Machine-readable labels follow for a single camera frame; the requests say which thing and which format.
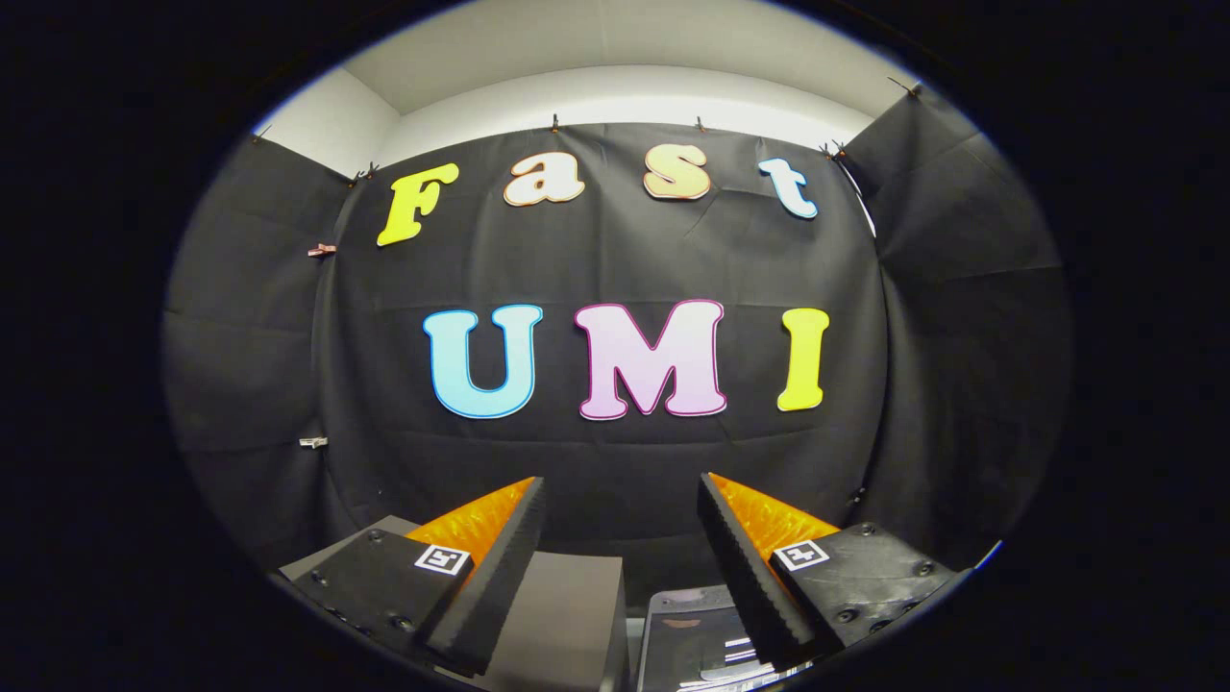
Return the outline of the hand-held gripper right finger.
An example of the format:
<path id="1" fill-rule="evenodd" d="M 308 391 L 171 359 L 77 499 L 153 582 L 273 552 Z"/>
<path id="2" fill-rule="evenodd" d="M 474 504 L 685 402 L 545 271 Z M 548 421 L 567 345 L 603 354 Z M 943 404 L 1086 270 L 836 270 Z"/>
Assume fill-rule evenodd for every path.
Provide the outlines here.
<path id="1" fill-rule="evenodd" d="M 876 524 L 839 529 L 715 473 L 696 508 L 756 658 L 779 671 L 867 650 L 966 581 Z"/>

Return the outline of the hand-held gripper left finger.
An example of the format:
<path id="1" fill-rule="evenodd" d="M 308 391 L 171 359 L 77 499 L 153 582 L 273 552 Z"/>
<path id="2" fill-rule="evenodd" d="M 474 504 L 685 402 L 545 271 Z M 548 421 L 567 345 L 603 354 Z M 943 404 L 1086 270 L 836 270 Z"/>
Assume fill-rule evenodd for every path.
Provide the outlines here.
<path id="1" fill-rule="evenodd" d="M 544 521 L 530 477 L 412 531 L 368 529 L 292 580 L 373 647 L 465 678 L 486 674 Z"/>

